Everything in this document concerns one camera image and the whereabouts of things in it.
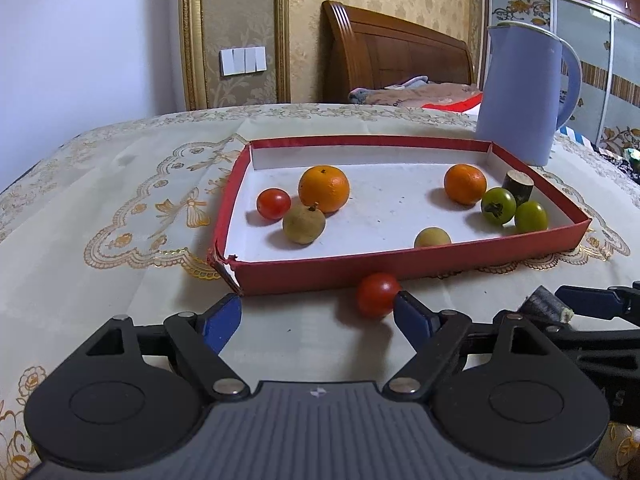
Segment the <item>blue electric kettle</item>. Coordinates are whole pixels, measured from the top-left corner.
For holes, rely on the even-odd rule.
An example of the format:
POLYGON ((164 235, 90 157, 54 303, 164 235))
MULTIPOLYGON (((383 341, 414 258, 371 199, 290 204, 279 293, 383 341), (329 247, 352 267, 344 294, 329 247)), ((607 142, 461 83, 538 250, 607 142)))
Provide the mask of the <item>blue electric kettle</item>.
POLYGON ((577 106, 580 59, 567 41, 533 24, 503 21, 488 32, 491 60, 475 137, 544 166, 556 130, 577 106))

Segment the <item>yellow longan fruit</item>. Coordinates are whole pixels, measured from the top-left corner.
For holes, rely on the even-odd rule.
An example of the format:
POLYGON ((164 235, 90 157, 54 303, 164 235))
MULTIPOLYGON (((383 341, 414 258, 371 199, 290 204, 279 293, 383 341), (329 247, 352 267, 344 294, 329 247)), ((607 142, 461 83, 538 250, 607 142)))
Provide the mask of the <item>yellow longan fruit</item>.
POLYGON ((430 226, 429 228, 423 229, 416 236, 416 239, 414 240, 414 247, 433 247, 449 245, 450 243, 451 238, 445 230, 436 228, 436 226, 430 226))

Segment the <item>green tomato with stem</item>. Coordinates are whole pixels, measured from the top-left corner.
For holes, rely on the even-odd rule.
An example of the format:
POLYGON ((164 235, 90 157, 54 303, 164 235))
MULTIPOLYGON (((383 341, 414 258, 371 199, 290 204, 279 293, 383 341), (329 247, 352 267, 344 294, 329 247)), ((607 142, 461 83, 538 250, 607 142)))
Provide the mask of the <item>green tomato with stem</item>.
POLYGON ((484 218, 495 226, 504 226, 514 217, 518 204, 506 188, 491 188, 480 202, 484 218))

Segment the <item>wooden bed headboard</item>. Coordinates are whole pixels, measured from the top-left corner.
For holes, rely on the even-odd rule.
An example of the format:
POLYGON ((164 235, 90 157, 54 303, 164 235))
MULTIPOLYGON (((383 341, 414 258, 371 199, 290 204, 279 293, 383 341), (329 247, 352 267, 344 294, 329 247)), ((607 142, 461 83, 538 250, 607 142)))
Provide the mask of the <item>wooden bed headboard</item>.
POLYGON ((323 1, 322 10, 332 34, 323 73, 325 103, 346 103, 356 88, 383 89, 415 76, 475 81, 469 48, 460 39, 337 1, 323 1))

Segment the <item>gold picture frame moulding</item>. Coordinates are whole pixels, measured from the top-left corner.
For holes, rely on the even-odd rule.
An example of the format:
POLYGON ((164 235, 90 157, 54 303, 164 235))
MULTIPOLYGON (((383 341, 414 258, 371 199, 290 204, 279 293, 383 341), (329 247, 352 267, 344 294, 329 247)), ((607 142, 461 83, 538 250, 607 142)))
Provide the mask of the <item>gold picture frame moulding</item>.
POLYGON ((288 0, 176 0, 176 11, 186 110, 291 101, 288 0), (222 52, 251 47, 266 49, 266 68, 224 76, 222 52))

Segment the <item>white wall switch panel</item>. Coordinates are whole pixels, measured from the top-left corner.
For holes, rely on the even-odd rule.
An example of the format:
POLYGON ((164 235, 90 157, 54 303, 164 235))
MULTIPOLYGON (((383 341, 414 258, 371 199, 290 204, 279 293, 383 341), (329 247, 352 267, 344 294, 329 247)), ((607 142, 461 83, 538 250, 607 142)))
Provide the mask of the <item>white wall switch panel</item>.
POLYGON ((219 52, 221 75, 224 77, 262 73, 267 70, 266 48, 242 47, 219 52))

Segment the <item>pink crumpled blanket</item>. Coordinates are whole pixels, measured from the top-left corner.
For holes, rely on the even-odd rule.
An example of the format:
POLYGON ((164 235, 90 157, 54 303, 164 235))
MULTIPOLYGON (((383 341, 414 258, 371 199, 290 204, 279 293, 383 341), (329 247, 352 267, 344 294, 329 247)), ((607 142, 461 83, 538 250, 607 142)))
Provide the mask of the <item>pink crumpled blanket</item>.
POLYGON ((348 95, 350 104, 417 107, 455 113, 474 110, 482 99, 483 92, 475 84, 436 84, 427 76, 416 76, 403 84, 383 89, 355 88, 348 95))

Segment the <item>striped colourful bedding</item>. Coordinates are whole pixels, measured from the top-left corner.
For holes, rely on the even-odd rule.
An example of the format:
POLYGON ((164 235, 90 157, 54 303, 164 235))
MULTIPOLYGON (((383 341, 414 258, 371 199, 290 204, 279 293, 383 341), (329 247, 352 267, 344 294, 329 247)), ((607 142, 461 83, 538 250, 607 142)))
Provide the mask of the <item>striped colourful bedding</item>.
POLYGON ((635 148, 624 148, 623 154, 620 155, 606 148, 598 148, 597 145, 593 144, 588 138, 567 126, 559 128, 558 133, 566 136, 568 140, 571 140, 575 144, 583 146, 587 151, 596 153, 601 158, 607 160, 631 181, 634 181, 635 184, 640 183, 639 151, 635 148))

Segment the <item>red cardboard tray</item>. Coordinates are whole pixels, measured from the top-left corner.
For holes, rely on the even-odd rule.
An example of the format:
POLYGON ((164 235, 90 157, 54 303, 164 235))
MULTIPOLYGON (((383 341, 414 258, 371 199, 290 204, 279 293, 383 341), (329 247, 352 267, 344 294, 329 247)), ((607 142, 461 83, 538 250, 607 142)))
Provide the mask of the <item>red cardboard tray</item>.
POLYGON ((308 292, 352 286, 386 272, 406 280, 501 266, 577 247, 589 217, 553 184, 534 177, 534 199, 548 229, 520 234, 494 226, 477 208, 453 203, 446 171, 466 162, 492 185, 525 165, 500 146, 428 136, 298 136, 255 140, 233 165, 219 207, 209 262, 241 294, 308 292), (307 246, 290 242, 280 224, 256 209, 266 188, 295 193, 302 174, 328 164, 349 180, 347 203, 307 246), (425 228, 445 230, 449 245, 414 247, 425 228))

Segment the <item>orange mandarin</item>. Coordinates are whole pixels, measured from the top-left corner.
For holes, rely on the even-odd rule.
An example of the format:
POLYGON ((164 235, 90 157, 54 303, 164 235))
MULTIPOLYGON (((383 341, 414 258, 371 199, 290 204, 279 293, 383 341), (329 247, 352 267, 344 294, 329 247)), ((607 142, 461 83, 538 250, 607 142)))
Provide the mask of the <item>orange mandarin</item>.
POLYGON ((455 203, 473 206, 486 193, 487 180, 482 170, 467 164, 457 164, 446 171, 444 190, 455 203))
POLYGON ((307 169, 298 182, 298 198, 305 206, 316 205, 324 214, 333 214, 348 201, 349 180, 341 169, 319 165, 307 169))

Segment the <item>red cherry tomato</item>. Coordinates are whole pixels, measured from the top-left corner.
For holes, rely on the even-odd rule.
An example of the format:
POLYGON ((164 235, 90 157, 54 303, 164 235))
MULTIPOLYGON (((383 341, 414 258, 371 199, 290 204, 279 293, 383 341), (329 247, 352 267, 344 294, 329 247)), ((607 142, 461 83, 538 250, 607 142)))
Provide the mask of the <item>red cherry tomato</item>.
POLYGON ((258 214, 270 221, 282 219, 291 205, 291 197, 280 188, 266 188, 256 198, 258 214))
POLYGON ((389 315, 400 285, 392 274, 375 273, 364 278, 357 289, 357 309, 361 316, 378 320, 389 315))

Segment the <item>brown longan fruit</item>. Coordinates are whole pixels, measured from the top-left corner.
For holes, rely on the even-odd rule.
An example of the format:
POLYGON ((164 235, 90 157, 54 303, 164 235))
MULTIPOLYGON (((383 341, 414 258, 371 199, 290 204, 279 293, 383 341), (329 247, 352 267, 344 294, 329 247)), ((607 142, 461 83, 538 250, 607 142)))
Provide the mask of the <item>brown longan fruit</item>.
POLYGON ((290 242, 299 245, 314 242, 325 227, 326 217, 316 206, 295 205, 282 219, 284 235, 290 242))

